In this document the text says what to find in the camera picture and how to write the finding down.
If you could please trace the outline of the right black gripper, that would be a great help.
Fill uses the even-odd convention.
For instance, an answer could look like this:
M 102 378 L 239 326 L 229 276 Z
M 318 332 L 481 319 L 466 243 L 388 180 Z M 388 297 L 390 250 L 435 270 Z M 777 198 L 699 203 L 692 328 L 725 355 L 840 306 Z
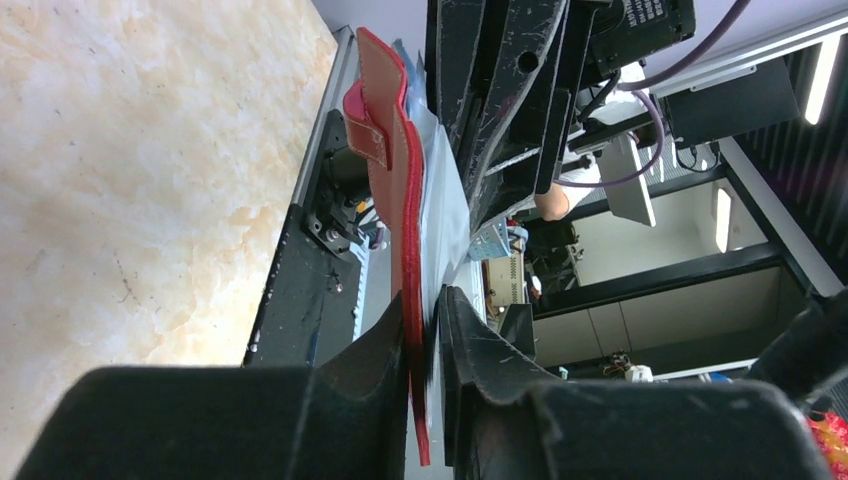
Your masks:
M 594 1 L 509 1 L 505 14 L 502 1 L 429 1 L 428 106 L 463 173 L 472 228 L 550 190 L 581 77 L 600 83 L 695 29 L 692 0 L 598 11 Z

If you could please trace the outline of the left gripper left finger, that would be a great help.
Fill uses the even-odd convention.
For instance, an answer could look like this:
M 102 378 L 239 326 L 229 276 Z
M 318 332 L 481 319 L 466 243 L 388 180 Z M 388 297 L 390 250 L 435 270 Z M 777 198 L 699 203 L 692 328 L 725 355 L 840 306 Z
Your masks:
M 320 367 L 101 368 L 57 405 L 20 479 L 400 479 L 402 303 Z

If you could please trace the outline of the red leather card holder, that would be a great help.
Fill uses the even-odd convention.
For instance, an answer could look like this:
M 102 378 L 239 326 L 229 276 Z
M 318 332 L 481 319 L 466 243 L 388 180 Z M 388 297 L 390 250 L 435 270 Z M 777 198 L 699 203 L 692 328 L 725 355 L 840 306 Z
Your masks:
M 427 424 L 427 341 L 422 293 L 420 213 L 424 197 L 424 149 L 405 111 L 408 70 L 400 53 L 366 27 L 355 33 L 359 77 L 343 98 L 350 149 L 364 158 L 375 210 L 391 239 L 391 290 L 401 296 L 408 385 L 420 464 L 431 463 Z

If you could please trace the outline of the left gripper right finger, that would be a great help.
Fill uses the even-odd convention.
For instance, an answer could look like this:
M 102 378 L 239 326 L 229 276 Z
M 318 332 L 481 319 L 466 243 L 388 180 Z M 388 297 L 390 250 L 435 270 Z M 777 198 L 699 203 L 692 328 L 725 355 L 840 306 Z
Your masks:
M 835 302 L 801 312 L 731 383 L 566 381 L 437 302 L 445 460 L 457 479 L 828 479 L 805 404 L 835 382 Z

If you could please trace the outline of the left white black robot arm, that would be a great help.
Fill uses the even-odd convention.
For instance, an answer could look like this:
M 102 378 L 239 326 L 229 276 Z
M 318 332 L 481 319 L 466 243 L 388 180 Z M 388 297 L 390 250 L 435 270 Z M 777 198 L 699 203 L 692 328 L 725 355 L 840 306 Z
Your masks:
M 401 479 L 402 303 L 318 367 L 94 370 L 20 479 Z M 828 479 L 803 403 L 847 375 L 847 297 L 791 323 L 732 384 L 565 381 L 437 303 L 445 459 L 458 479 Z

